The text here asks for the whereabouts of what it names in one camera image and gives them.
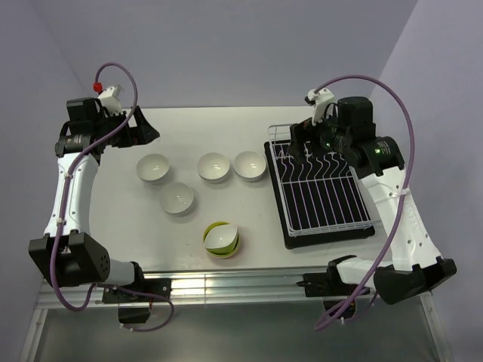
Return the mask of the green bowl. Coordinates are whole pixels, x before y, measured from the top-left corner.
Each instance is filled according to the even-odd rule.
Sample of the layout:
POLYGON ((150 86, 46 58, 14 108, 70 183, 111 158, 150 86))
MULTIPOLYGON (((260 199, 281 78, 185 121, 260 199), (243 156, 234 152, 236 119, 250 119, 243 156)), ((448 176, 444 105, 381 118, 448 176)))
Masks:
POLYGON ((204 246, 215 249, 231 244, 238 235, 238 227, 233 224, 219 224, 212 227, 205 236, 204 246))
POLYGON ((224 259, 233 256, 241 245, 238 226, 228 222, 211 224, 205 230, 203 245, 213 257, 224 259))

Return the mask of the orange bowl white inside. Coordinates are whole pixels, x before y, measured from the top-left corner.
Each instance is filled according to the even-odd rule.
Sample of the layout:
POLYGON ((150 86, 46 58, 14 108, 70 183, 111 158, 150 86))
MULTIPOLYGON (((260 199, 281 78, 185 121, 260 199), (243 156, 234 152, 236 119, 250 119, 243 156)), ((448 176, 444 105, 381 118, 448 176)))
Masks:
POLYGON ((238 252, 238 249, 240 248, 240 246, 241 246, 240 236, 237 235, 235 240, 231 244, 225 247, 215 248, 215 249, 206 248, 206 251, 212 257, 215 257, 218 259, 227 259, 234 256, 238 252))

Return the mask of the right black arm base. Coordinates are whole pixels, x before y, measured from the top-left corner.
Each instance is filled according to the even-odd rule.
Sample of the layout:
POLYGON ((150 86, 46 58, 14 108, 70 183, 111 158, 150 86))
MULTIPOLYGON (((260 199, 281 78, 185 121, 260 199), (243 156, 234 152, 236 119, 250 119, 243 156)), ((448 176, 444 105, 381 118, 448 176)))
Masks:
POLYGON ((350 296, 356 289, 356 284, 345 284, 339 277, 333 276, 330 272, 305 273, 302 280, 296 283, 304 289, 305 297, 339 297, 339 299, 324 301, 326 311, 333 308, 344 297, 350 296))

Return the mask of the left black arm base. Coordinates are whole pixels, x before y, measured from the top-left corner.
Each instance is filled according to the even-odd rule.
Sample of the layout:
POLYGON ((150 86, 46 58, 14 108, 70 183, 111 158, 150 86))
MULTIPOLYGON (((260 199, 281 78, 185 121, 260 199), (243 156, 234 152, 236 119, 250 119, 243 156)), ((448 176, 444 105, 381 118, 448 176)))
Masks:
POLYGON ((101 284, 103 288, 102 303, 118 305, 118 321, 125 327, 140 329, 154 314, 154 304, 165 302, 169 305, 169 314, 161 326, 168 324, 174 316, 174 305, 171 301, 171 279, 145 279, 142 284, 117 287, 101 284))

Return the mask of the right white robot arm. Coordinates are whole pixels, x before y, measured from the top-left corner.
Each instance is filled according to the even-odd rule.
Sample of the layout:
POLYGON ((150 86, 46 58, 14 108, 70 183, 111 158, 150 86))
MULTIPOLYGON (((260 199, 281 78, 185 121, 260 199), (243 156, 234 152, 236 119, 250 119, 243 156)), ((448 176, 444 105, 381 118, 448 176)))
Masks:
POLYGON ((344 256, 329 264, 327 286, 336 294, 352 284, 375 290, 389 305, 435 289, 457 273, 455 261, 433 244, 408 187, 410 170, 392 137, 377 135, 373 104, 366 97, 329 99, 319 119, 290 126, 288 152, 296 161, 314 153, 343 156, 374 202, 390 240, 392 260, 344 256))

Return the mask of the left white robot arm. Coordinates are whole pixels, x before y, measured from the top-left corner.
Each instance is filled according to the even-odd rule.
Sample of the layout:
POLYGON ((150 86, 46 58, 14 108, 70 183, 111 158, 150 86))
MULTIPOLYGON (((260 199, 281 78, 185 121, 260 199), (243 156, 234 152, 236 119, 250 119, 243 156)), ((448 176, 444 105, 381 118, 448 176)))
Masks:
POLYGON ((111 110, 105 100, 80 98, 66 104, 69 120, 54 146, 57 156, 57 190, 44 234, 29 242, 29 255, 44 279, 56 287, 114 284, 130 301, 146 295, 147 282, 136 262, 119 262, 90 232, 91 193, 106 147, 142 146, 159 138, 141 108, 130 114, 111 110))

